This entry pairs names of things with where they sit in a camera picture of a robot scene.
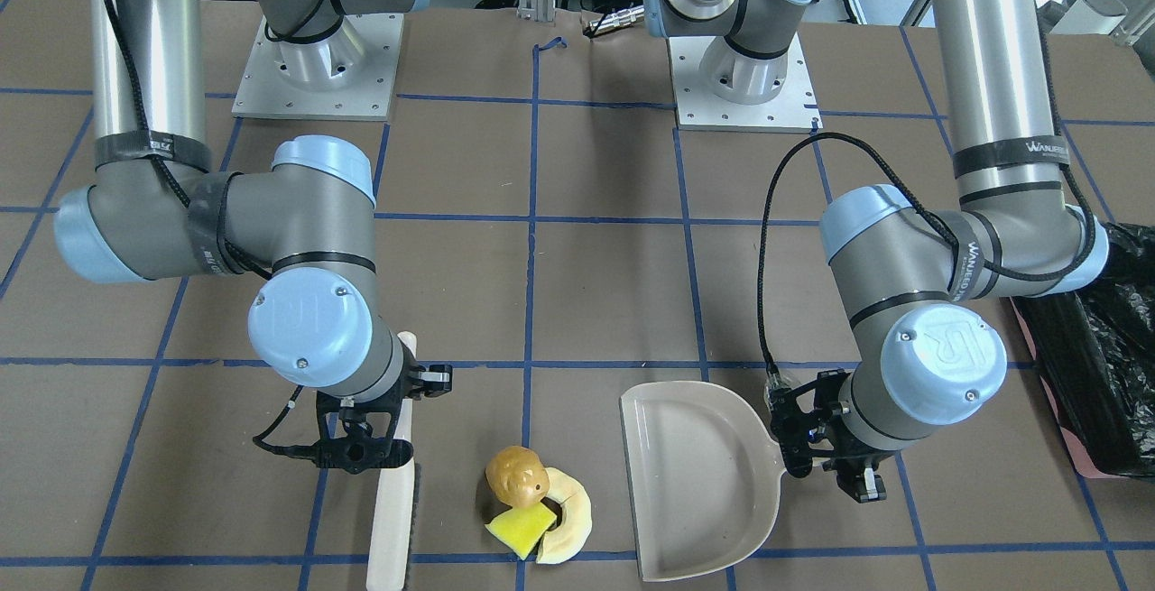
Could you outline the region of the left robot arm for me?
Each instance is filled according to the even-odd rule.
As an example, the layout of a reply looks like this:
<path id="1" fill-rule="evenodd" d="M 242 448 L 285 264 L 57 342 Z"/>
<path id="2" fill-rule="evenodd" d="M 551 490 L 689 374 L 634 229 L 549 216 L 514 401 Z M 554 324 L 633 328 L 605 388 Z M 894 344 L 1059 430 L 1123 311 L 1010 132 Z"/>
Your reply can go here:
<path id="1" fill-rule="evenodd" d="M 819 220 L 857 369 L 803 386 L 782 377 L 766 332 L 767 218 L 755 275 L 769 431 L 785 472 L 805 477 L 821 462 L 859 503 L 886 496 L 877 476 L 884 459 L 974 416 L 1003 386 L 1003 338 L 966 300 L 1075 291 L 1097 278 L 1109 253 L 1071 172 L 1035 0 L 932 3 L 957 208 L 932 211 L 872 145 L 829 130 L 787 151 L 763 199 L 772 203 L 796 154 L 824 140 L 857 147 L 887 179 L 835 199 Z"/>

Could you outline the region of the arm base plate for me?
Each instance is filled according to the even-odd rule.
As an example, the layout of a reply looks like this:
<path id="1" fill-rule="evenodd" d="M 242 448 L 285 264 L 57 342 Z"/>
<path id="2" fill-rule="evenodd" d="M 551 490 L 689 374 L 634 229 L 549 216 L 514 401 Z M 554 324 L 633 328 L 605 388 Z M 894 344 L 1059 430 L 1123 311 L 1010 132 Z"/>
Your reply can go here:
<path id="1" fill-rule="evenodd" d="M 404 15 L 346 16 L 312 44 L 271 42 L 258 28 L 232 114 L 297 121 L 387 121 Z"/>
<path id="2" fill-rule="evenodd" d="M 755 60 L 721 36 L 668 39 L 670 74 L 681 130 L 821 130 L 822 118 L 800 38 L 784 55 Z"/>

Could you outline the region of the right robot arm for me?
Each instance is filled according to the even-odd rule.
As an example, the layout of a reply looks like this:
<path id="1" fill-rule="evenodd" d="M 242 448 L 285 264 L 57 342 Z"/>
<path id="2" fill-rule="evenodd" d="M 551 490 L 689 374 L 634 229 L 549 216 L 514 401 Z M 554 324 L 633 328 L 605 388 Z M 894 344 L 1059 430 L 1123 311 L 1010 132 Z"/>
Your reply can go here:
<path id="1" fill-rule="evenodd" d="M 70 270 L 99 283 L 258 274 L 252 346 L 315 390 L 310 446 L 254 443 L 353 473 L 415 459 L 411 403 L 450 391 L 378 311 L 370 160 L 328 135 L 281 143 L 264 174 L 213 167 L 204 143 L 199 0 L 91 0 L 95 184 L 53 222 Z"/>

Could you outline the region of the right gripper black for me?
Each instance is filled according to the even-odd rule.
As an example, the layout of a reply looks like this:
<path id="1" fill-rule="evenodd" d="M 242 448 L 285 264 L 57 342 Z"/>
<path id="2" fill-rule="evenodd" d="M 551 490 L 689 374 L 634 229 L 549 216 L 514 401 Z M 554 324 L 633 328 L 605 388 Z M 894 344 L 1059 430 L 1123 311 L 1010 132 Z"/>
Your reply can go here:
<path id="1" fill-rule="evenodd" d="M 392 390 L 374 401 L 343 406 L 338 398 L 315 394 L 318 442 L 307 447 L 316 467 L 338 467 L 358 476 L 366 469 L 400 467 L 413 456 L 408 439 L 398 439 L 402 402 L 450 391 L 450 365 L 408 364 Z"/>

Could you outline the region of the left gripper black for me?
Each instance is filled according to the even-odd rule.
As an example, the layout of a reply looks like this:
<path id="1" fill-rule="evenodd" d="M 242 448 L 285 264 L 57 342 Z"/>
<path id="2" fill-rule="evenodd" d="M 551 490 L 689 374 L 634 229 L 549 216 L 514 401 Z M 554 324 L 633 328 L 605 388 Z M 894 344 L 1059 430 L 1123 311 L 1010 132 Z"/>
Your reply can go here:
<path id="1" fill-rule="evenodd" d="M 814 462 L 834 471 L 840 489 L 858 503 L 887 499 L 877 469 L 894 455 L 862 442 L 845 427 L 849 402 L 837 395 L 849 381 L 845 371 L 825 371 L 803 386 L 790 386 L 780 371 L 768 372 L 769 431 L 776 440 L 788 476 L 805 477 Z"/>

